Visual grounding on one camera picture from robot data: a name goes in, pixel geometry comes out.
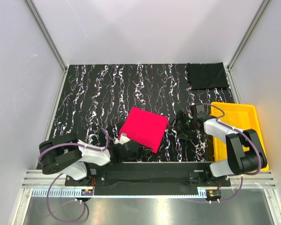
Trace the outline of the pink t shirt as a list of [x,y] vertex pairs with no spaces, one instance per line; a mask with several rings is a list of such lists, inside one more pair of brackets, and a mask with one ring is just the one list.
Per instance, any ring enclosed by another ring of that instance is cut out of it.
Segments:
[[157,153],[167,125],[167,117],[133,107],[119,134],[126,134],[129,139]]

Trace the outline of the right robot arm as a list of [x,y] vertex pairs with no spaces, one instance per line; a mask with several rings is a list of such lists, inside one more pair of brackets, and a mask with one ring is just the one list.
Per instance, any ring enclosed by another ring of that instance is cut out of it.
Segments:
[[178,111],[168,128],[177,131],[178,139],[190,140],[194,130],[213,136],[226,145],[227,158],[208,165],[190,183],[212,185],[236,175],[256,175],[268,162],[258,133],[254,129],[240,129],[210,115],[205,104],[193,104],[189,113]]

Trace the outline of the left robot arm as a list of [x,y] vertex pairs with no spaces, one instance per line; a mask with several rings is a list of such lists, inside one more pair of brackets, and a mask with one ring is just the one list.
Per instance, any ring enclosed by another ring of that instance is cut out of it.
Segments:
[[81,181],[91,176],[88,164],[106,166],[137,161],[151,151],[151,147],[126,136],[113,140],[106,135],[106,145],[98,147],[83,142],[73,133],[42,142],[38,162],[44,175],[62,173],[74,181]]

